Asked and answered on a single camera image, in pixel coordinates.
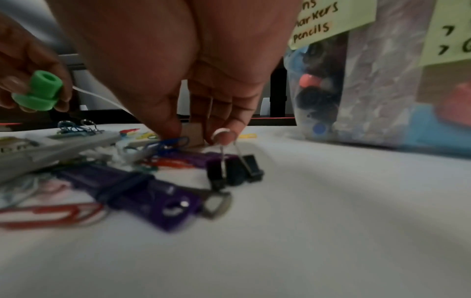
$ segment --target blue circle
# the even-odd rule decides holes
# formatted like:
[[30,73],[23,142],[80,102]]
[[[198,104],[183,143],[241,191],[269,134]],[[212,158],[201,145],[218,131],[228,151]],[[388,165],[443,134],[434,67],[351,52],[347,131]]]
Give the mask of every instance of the blue circle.
[[323,135],[327,131],[327,127],[323,123],[317,123],[313,128],[315,135]]

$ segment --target skin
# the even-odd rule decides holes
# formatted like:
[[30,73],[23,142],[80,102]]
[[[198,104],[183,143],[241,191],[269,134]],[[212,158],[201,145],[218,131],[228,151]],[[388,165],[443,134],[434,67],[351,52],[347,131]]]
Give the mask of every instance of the skin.
[[[46,70],[62,79],[64,87],[55,106],[58,111],[69,109],[72,81],[56,53],[14,20],[0,14],[0,107],[15,108],[11,93],[27,94],[28,82],[36,70]],[[35,112],[20,107],[26,112]]]
[[[188,80],[190,120],[206,139],[240,134],[287,46],[299,0],[47,0],[90,72],[140,121],[178,137]],[[234,134],[221,136],[227,144]]]

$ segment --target sticky note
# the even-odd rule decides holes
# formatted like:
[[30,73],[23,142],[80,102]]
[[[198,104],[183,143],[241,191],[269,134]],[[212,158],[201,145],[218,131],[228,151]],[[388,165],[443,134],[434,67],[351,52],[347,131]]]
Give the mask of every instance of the sticky note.
[[292,50],[374,22],[377,0],[304,0],[288,45]]
[[471,1],[437,0],[420,66],[471,59]]

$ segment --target clear plastic container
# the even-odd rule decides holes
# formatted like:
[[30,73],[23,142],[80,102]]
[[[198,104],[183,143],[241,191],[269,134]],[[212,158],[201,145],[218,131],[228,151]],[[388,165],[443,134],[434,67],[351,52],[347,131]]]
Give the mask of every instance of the clear plastic container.
[[471,60],[419,66],[433,9],[379,0],[374,23],[286,52],[306,138],[471,155]]

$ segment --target pink object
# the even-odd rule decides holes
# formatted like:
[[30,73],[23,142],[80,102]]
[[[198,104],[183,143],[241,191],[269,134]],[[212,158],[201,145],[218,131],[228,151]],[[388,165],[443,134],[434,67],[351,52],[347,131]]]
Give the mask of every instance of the pink object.
[[302,88],[306,87],[320,87],[322,79],[313,75],[303,74],[299,80],[299,86]]
[[456,86],[435,113],[442,120],[471,126],[471,82]]

